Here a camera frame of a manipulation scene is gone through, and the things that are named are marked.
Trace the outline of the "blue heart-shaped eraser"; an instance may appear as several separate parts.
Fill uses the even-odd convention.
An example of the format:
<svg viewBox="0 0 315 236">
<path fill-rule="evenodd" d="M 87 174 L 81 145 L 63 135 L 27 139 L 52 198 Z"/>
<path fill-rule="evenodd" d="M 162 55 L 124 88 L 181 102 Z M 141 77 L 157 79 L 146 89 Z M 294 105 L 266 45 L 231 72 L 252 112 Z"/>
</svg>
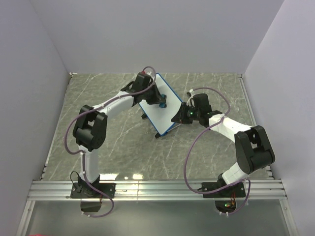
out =
<svg viewBox="0 0 315 236">
<path fill-rule="evenodd" d="M 166 99 L 167 99 L 167 96 L 165 94 L 162 94 L 161 95 L 161 101 L 159 103 L 159 107 L 164 109 L 167 107 L 167 104 L 166 104 Z"/>
</svg>

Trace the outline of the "blue-framed whiteboard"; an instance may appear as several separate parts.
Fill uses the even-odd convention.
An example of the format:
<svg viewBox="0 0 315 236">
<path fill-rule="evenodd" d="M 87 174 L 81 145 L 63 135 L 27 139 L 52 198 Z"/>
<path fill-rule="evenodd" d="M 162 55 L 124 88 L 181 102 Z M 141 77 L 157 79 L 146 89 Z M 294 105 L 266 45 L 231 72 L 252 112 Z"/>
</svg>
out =
<svg viewBox="0 0 315 236">
<path fill-rule="evenodd" d="M 179 107 L 182 103 L 182 99 L 177 93 L 171 88 L 168 82 L 159 74 L 156 75 L 156 85 L 161 94 L 167 96 L 166 104 L 167 107 L 162 109 L 158 104 L 149 105 L 145 100 L 139 103 L 139 106 L 143 112 L 147 115 L 147 118 L 161 136 L 167 134 L 172 128 L 175 127 L 176 123 L 172 122 L 171 119 L 178 112 Z"/>
</svg>

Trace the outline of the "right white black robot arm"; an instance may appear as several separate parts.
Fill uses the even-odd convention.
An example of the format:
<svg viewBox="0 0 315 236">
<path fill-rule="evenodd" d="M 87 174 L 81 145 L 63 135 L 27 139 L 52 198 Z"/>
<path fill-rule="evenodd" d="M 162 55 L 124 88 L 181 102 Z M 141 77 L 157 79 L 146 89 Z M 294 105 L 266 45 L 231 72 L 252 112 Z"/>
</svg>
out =
<svg viewBox="0 0 315 236">
<path fill-rule="evenodd" d="M 275 162 L 275 154 L 271 147 L 265 129 L 260 126 L 241 124 L 226 116 L 220 111 L 213 111 L 211 107 L 201 109 L 182 103 L 172 122 L 179 124 L 192 124 L 193 121 L 205 127 L 193 141 L 184 163 L 184 181 L 186 186 L 197 194 L 214 194 L 227 197 L 234 192 L 235 185 L 258 169 L 265 168 Z M 193 146 L 206 131 L 212 130 L 227 137 L 235 144 L 236 163 L 225 171 L 217 181 L 217 189 L 198 191 L 193 189 L 187 179 L 187 162 Z"/>
</svg>

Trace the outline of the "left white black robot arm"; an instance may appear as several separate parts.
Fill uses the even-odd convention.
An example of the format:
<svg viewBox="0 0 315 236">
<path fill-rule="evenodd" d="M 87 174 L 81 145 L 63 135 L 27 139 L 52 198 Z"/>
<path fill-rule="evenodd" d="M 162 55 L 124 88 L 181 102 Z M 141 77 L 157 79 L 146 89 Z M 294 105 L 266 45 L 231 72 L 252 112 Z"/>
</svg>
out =
<svg viewBox="0 0 315 236">
<path fill-rule="evenodd" d="M 133 84 L 129 83 L 116 96 L 96 107 L 83 106 L 77 117 L 73 137 L 81 153 L 78 188 L 89 198 L 102 194 L 98 173 L 98 149 L 105 141 L 108 120 L 142 101 L 148 105 L 158 104 L 159 107 L 166 108 L 167 95 L 160 93 L 155 84 L 139 91 L 129 89 Z"/>
</svg>

